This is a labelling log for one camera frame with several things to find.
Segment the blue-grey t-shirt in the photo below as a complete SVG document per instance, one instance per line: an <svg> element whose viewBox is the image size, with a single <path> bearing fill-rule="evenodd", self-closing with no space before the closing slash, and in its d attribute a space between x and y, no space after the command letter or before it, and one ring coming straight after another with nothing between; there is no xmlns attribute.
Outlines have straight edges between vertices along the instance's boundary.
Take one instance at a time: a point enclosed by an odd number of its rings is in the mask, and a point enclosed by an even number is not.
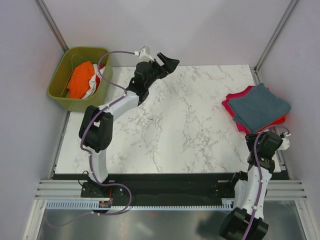
<svg viewBox="0 0 320 240"><path fill-rule="evenodd" d="M244 91L228 94L223 102L233 113L233 120L248 133L256 133L279 121L291 110L291 105L273 94L263 83L248 86Z"/></svg>

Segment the magenta t-shirt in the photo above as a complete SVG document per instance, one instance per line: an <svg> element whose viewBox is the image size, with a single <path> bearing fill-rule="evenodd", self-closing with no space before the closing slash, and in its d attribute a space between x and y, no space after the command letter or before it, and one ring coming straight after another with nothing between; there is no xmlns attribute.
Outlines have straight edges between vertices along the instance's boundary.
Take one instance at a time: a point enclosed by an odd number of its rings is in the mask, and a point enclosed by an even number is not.
<svg viewBox="0 0 320 240"><path fill-rule="evenodd" d="M238 93L229 93L222 101L240 132L255 133L273 122L267 100L270 94L264 84L248 86Z"/></svg>

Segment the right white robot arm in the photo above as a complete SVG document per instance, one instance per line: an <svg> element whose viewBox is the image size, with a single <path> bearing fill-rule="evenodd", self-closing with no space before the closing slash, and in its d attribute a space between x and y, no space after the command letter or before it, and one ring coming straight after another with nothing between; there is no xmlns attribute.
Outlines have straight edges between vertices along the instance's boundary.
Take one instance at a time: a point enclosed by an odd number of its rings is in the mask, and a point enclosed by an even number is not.
<svg viewBox="0 0 320 240"><path fill-rule="evenodd" d="M271 131L245 136L249 150L247 172L237 172L229 181L234 196L232 211L223 220L219 236L225 240L261 240L268 232L264 222L264 200L275 170L272 157L283 138Z"/></svg>

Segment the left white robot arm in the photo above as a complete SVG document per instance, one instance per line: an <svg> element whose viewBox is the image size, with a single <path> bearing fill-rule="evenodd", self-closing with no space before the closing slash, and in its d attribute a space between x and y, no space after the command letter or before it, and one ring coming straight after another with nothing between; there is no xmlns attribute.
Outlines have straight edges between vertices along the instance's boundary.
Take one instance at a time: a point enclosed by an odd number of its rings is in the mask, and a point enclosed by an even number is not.
<svg viewBox="0 0 320 240"><path fill-rule="evenodd" d="M163 64L159 64L150 56L146 46L133 55L139 58L139 62L128 86L123 88L123 95L100 106L88 106L79 129L80 148L89 155L88 175L94 181L92 191L99 197L110 191L110 185L105 181L109 176L106 153L113 138L114 121L141 105L149 96L152 84L172 74L180 64L178 59L169 58L161 52L157 56Z"/></svg>

